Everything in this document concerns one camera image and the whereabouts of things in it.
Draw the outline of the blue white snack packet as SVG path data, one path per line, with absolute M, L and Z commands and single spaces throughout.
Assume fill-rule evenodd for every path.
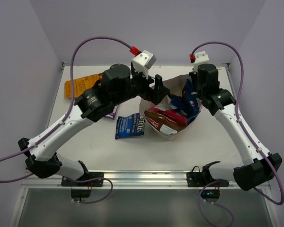
M 119 116 L 116 122 L 115 139 L 126 139 L 144 135 L 146 120 L 140 113 L 127 117 Z

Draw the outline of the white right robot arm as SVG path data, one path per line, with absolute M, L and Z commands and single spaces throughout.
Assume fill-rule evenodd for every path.
M 203 107 L 224 127 L 235 144 L 242 163 L 213 161 L 202 167 L 201 179 L 205 185 L 218 180 L 235 181 L 248 191 L 274 177 L 282 163 L 278 153 L 271 153 L 255 136 L 239 111 L 230 91 L 220 88 L 219 72 L 213 64 L 204 63 L 189 73 Z

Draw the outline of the orange snack packet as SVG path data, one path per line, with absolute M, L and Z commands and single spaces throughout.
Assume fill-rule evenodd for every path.
M 77 98 L 86 89 L 92 88 L 99 79 L 102 79 L 102 76 L 103 74 L 99 73 L 74 79 L 74 97 Z M 71 99 L 71 95 L 71 82 L 68 80 L 64 83 L 64 98 Z

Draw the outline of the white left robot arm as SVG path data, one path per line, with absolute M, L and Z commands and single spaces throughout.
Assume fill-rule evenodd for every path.
M 27 169 L 41 179 L 60 175 L 77 185 L 85 185 L 90 175 L 84 163 L 65 158 L 57 150 L 78 132 L 111 113 L 115 106 L 137 96 L 156 105 L 169 92 L 160 75 L 146 78 L 133 67 L 111 66 L 92 88 L 75 99 L 69 113 L 40 135 L 18 141 L 21 150 L 28 149 L 25 151 Z

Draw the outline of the purple candy packet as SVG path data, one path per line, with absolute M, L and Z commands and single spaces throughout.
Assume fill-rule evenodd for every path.
M 109 119 L 114 120 L 115 117 L 116 117 L 118 107 L 119 107 L 119 105 L 116 105 L 111 113 L 105 115 L 105 118 L 109 118 Z

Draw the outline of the blue checkered paper bag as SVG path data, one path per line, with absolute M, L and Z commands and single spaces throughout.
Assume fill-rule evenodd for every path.
M 189 128 L 200 114 L 202 104 L 189 75 L 167 79 L 163 85 L 170 93 L 157 105 L 142 99 L 139 112 L 155 132 L 172 140 Z

